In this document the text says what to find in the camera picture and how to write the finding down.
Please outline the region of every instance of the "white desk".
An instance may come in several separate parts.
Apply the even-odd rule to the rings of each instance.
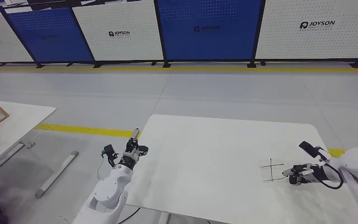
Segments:
[[[27,148],[31,148],[34,145],[34,143],[29,142],[28,139],[24,139],[24,136],[51,115],[56,108],[3,101],[0,101],[0,107],[10,115],[0,122],[1,166],[22,147],[26,146]],[[78,152],[76,151],[71,153],[71,155],[63,162],[60,170],[54,172],[45,184],[36,192],[35,195],[37,198],[40,198],[46,192],[76,155],[78,155]]]
[[[127,204],[225,223],[356,223],[348,188],[263,182],[262,160],[317,163],[298,145],[325,148],[315,127],[152,115],[139,139]]]
[[[21,138],[56,110],[47,106],[3,101],[0,101],[0,107],[10,115],[0,122],[0,155],[6,154]]]

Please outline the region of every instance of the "table leg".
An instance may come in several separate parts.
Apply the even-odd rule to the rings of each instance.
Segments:
[[[25,145],[23,143],[19,143],[17,145],[15,145],[14,147],[12,147],[8,153],[6,153],[4,155],[4,157],[1,158],[0,160],[0,166],[2,166],[6,161],[8,161],[9,158],[11,158],[13,155],[15,155],[16,152],[18,152],[22,147],[24,147]]]
[[[77,151],[73,151],[71,155],[62,163],[61,168],[52,174],[50,178],[45,182],[45,184],[37,190],[35,193],[36,198],[41,198],[47,189],[56,181],[56,179],[59,177],[59,175],[66,169],[66,167],[72,162],[72,160],[78,155]]]
[[[159,218],[159,224],[169,224],[171,216],[170,213],[162,212]]]

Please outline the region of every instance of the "cardboard box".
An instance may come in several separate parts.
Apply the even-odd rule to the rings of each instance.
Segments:
[[[0,108],[0,122],[2,122],[3,120],[5,120],[8,117],[9,117],[9,114],[6,111],[4,111],[4,109]]]

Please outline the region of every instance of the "pegboard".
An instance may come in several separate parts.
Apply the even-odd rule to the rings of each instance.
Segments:
[[[73,9],[95,60],[162,60],[154,3],[150,0]]]
[[[357,0],[266,0],[256,59],[327,58],[358,58]]]
[[[90,62],[90,51],[70,9],[8,14],[38,62]]]
[[[261,0],[158,0],[168,60],[252,56]]]
[[[16,34],[0,14],[0,62],[33,62]]]

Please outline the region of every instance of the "white pegboard panel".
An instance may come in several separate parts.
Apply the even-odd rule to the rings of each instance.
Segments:
[[[358,1],[266,0],[256,58],[358,58]]]
[[[0,62],[33,62],[31,56],[0,14]]]
[[[162,60],[150,0],[73,9],[95,60]]]

